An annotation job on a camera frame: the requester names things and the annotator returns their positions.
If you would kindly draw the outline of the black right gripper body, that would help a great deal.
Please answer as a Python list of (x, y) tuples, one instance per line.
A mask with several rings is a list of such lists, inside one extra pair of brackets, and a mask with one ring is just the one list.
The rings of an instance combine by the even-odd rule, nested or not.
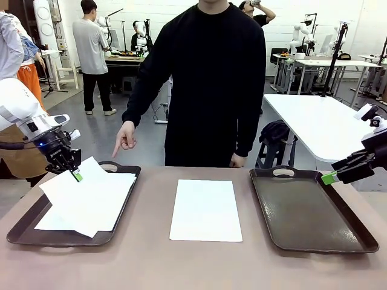
[(371, 168), (381, 167), (386, 169), (386, 137), (364, 139), (362, 144), (369, 155)]

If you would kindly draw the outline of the person's left hand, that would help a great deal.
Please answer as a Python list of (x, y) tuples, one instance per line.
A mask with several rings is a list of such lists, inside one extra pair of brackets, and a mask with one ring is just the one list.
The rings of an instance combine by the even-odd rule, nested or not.
[(243, 168), (246, 164), (246, 157), (242, 157), (234, 153), (230, 160), (230, 168)]

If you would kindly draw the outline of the person's right hand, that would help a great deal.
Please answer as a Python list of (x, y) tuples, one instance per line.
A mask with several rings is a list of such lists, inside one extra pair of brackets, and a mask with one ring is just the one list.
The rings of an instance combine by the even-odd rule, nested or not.
[(115, 147), (112, 153), (112, 157), (115, 158), (120, 149), (130, 150), (133, 149), (137, 143), (135, 136), (135, 126), (131, 121), (126, 121), (122, 124), (122, 127), (117, 133)]

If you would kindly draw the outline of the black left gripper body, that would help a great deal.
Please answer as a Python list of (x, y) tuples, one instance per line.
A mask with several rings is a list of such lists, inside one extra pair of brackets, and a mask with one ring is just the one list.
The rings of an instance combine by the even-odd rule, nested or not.
[(36, 147), (52, 166), (73, 165), (70, 134), (62, 129), (51, 129), (36, 138)]

